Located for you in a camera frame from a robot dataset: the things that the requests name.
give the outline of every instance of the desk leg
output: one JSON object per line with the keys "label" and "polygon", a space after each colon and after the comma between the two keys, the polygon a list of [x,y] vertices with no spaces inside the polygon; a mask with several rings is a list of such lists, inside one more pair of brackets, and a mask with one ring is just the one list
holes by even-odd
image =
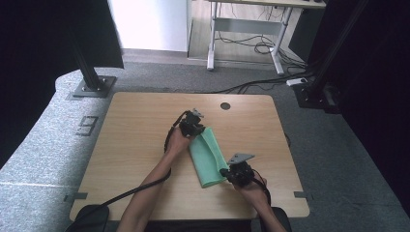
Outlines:
{"label": "desk leg", "polygon": [[274,60],[275,68],[277,68],[278,75],[284,75],[283,68],[281,66],[280,59],[278,57],[278,51],[280,49],[280,44],[283,40],[284,32],[286,31],[286,28],[287,28],[290,15],[292,14],[292,10],[293,8],[291,7],[286,8],[284,19],[282,21],[282,25],[280,27],[280,31],[278,34],[277,42],[275,43],[275,46],[271,48],[272,59]]}
{"label": "desk leg", "polygon": [[208,47],[208,65],[207,70],[212,71],[214,69],[215,60],[215,19],[217,18],[217,7],[216,2],[211,3],[212,15],[211,15],[211,43]]}

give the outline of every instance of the forearm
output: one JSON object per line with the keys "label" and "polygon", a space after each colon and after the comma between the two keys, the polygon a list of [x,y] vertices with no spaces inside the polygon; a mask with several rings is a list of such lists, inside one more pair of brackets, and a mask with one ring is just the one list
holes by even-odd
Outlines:
{"label": "forearm", "polygon": [[[141,185],[164,177],[171,168],[176,154],[165,154],[156,167],[148,174]],[[117,231],[144,231],[148,219],[158,201],[163,183],[147,188],[133,195],[130,204],[121,217]]]}
{"label": "forearm", "polygon": [[267,232],[286,232],[267,202],[259,202],[253,207],[263,220]]}

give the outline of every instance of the white desk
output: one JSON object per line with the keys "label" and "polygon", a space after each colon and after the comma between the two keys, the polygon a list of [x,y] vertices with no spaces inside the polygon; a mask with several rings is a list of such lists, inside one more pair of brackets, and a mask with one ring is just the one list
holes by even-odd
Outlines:
{"label": "white desk", "polygon": [[[212,2],[211,15],[211,43],[208,49],[208,71],[214,69],[215,60],[215,32],[236,32],[236,33],[250,33],[263,35],[276,35],[278,39],[275,46],[271,48],[272,59],[274,60],[277,73],[283,75],[283,68],[278,58],[278,50],[283,40],[284,32],[286,31],[290,15],[293,8],[305,9],[323,9],[326,4],[322,1],[316,3],[313,0],[208,0]],[[217,17],[218,3],[235,3],[235,4],[249,4],[249,5],[264,5],[264,6],[278,6],[285,7],[285,14],[282,22],[260,21],[260,20],[243,20],[236,18]]]}

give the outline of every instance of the white wall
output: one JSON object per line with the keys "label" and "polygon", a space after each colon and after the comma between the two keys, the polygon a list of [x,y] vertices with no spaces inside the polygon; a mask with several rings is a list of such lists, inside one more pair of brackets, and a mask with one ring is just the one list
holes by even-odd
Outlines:
{"label": "white wall", "polygon": [[190,0],[108,0],[122,48],[188,51]]}

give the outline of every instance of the metal bracket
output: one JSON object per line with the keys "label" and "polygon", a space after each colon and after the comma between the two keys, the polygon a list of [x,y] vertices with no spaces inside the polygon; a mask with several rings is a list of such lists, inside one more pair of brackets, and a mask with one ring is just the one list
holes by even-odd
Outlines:
{"label": "metal bracket", "polygon": [[85,81],[81,80],[73,92],[73,97],[106,98],[116,79],[117,77],[115,76],[99,75],[99,86],[97,89],[89,88]]}
{"label": "metal bracket", "polygon": [[252,159],[254,157],[255,157],[255,155],[237,153],[231,159],[229,159],[227,164],[238,164],[238,163],[241,163],[243,161]]}
{"label": "metal bracket", "polygon": [[75,192],[73,195],[66,194],[64,196],[64,202],[74,203],[75,200],[85,200],[87,199],[88,192]]}
{"label": "metal bracket", "polygon": [[193,115],[195,115],[196,117],[199,117],[199,118],[203,118],[204,116],[197,110],[197,109],[193,109],[192,110],[192,114]]}
{"label": "metal bracket", "polygon": [[326,113],[340,113],[337,107],[338,92],[332,86],[325,86],[320,96],[313,96],[310,93],[308,84],[299,84],[292,86],[295,92],[298,105],[301,108],[324,109]]}
{"label": "metal bracket", "polygon": [[295,198],[305,198],[307,201],[314,200],[313,195],[303,191],[294,191]]}

